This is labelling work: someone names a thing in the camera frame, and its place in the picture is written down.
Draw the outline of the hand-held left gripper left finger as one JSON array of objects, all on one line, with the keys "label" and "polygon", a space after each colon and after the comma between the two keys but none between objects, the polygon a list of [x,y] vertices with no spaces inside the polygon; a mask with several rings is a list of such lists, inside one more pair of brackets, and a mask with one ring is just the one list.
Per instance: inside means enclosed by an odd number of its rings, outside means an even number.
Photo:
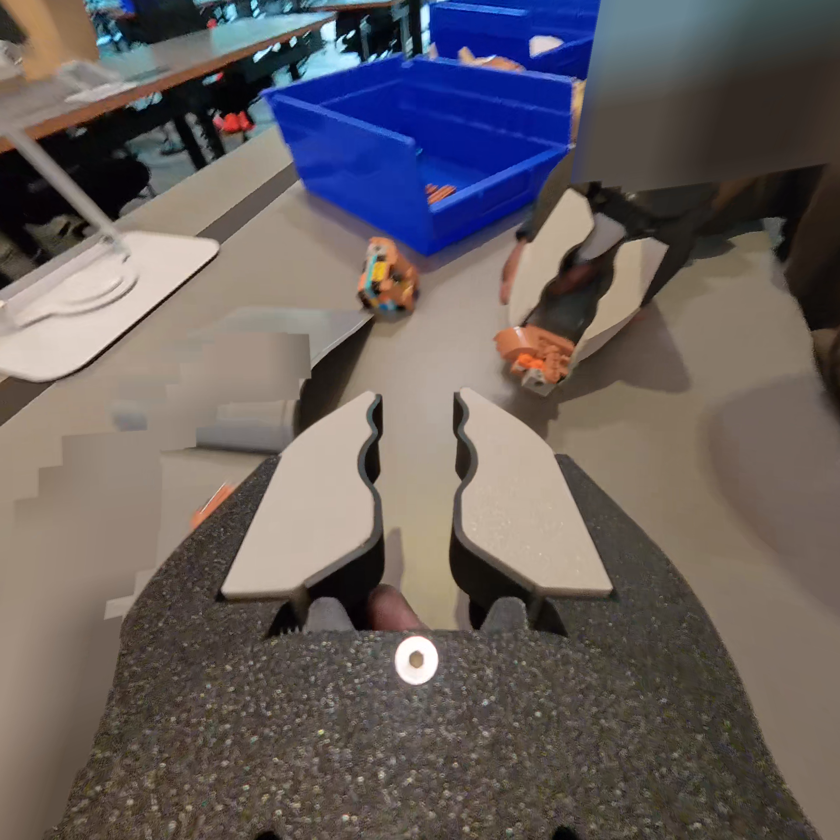
[{"label": "hand-held left gripper left finger", "polygon": [[364,392],[287,447],[222,583],[225,600],[367,600],[385,567],[382,431],[382,396]]}]

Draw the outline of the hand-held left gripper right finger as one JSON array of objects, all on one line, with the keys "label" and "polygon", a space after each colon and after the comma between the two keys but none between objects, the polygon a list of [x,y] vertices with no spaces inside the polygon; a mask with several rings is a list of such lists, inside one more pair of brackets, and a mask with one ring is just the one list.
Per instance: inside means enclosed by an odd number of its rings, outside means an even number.
[{"label": "hand-held left gripper right finger", "polygon": [[454,395],[454,433],[449,565],[470,601],[609,597],[614,585],[552,448],[468,387]]}]

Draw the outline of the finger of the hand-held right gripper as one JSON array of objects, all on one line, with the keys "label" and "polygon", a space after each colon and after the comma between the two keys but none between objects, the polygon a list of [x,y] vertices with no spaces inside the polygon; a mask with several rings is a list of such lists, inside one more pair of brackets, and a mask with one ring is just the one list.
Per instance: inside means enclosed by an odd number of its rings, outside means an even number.
[{"label": "finger of the hand-held right gripper", "polygon": [[523,247],[508,298],[508,326],[521,326],[544,289],[558,276],[566,257],[595,227],[589,200],[573,188],[562,195],[533,240]]},{"label": "finger of the hand-held right gripper", "polygon": [[619,246],[612,264],[612,282],[575,346],[570,369],[615,338],[638,314],[667,250],[668,246],[655,238],[634,239]]}]

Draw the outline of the brown toy brick assembly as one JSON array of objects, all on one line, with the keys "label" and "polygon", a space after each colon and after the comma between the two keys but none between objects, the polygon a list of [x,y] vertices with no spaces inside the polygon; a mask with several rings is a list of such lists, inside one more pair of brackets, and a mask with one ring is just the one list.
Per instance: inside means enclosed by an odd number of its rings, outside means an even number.
[{"label": "brown toy brick assembly", "polygon": [[530,324],[507,328],[494,337],[499,356],[523,389],[546,396],[569,374],[575,344]]}]

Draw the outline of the blue plastic bin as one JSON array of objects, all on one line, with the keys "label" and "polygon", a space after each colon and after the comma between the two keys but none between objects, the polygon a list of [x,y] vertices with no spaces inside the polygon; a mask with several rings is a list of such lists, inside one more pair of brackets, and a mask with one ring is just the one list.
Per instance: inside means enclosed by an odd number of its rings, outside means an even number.
[{"label": "blue plastic bin", "polygon": [[[431,256],[534,202],[573,79],[395,56],[261,93],[306,189]],[[429,205],[425,187],[456,194]]]},{"label": "blue plastic bin", "polygon": [[[475,56],[504,56],[525,70],[585,80],[591,61],[599,1],[462,1],[433,3],[429,35],[437,53],[456,59],[462,47]],[[555,35],[559,49],[529,57],[533,35]]]}]

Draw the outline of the person's right hand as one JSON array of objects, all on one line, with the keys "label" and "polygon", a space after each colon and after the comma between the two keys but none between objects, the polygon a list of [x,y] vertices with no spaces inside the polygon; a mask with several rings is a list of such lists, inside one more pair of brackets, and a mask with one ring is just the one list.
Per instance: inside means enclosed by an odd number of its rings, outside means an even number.
[{"label": "person's right hand", "polygon": [[508,255],[502,268],[500,276],[499,300],[502,305],[507,305],[511,288],[518,272],[518,266],[522,253],[529,243],[530,223],[525,223],[516,232],[515,244]]}]

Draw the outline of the brown toy brick vehicle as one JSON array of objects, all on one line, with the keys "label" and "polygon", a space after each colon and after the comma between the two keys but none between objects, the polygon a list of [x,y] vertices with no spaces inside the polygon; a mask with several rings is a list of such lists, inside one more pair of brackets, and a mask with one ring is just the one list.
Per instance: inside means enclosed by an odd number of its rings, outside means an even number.
[{"label": "brown toy brick vehicle", "polygon": [[356,295],[363,309],[375,317],[410,315],[419,298],[417,268],[393,240],[373,237],[365,251]]}]

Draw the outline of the person's brown jacket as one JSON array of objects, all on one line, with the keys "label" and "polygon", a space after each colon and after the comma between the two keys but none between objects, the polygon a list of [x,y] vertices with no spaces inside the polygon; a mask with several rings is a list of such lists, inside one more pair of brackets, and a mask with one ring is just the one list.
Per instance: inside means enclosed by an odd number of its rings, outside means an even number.
[{"label": "person's brown jacket", "polygon": [[793,234],[784,276],[812,339],[815,367],[839,407],[839,164],[826,164]]}]

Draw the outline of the heap of brown toy parts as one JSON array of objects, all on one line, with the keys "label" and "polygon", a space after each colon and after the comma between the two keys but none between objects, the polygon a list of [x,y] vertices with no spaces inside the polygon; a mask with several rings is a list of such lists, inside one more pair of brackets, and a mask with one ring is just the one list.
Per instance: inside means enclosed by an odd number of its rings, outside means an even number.
[{"label": "heap of brown toy parts", "polygon": [[517,61],[504,56],[475,56],[468,47],[462,47],[457,54],[461,64],[487,69],[523,72],[525,67]]}]

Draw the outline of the white stand with flat base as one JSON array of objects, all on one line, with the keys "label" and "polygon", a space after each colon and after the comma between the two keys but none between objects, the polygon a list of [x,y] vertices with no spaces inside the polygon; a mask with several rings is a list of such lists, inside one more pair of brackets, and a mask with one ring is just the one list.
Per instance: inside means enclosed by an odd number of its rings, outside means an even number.
[{"label": "white stand with flat base", "polygon": [[1,374],[73,375],[130,332],[218,254],[212,238],[123,232],[24,130],[3,134],[94,235],[2,290]]}]

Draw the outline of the long brown-edged table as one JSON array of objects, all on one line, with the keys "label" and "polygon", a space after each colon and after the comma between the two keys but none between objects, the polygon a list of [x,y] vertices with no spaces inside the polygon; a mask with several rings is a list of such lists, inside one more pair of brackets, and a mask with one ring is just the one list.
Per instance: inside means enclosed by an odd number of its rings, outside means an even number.
[{"label": "long brown-edged table", "polygon": [[9,129],[41,139],[153,93],[209,77],[273,45],[319,30],[334,19],[335,13],[240,18],[142,46],[97,62],[94,67],[104,74],[106,83],[84,91],[74,89],[65,77],[26,82],[2,94],[1,151],[14,147],[7,137]]}]

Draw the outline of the plywood chair back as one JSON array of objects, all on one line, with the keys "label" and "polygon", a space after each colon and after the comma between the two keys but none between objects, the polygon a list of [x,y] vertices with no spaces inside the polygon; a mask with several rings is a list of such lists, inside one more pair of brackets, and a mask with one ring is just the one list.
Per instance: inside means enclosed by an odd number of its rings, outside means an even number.
[{"label": "plywood chair back", "polygon": [[25,36],[27,81],[54,76],[74,61],[99,60],[97,33],[83,1],[4,1]]}]

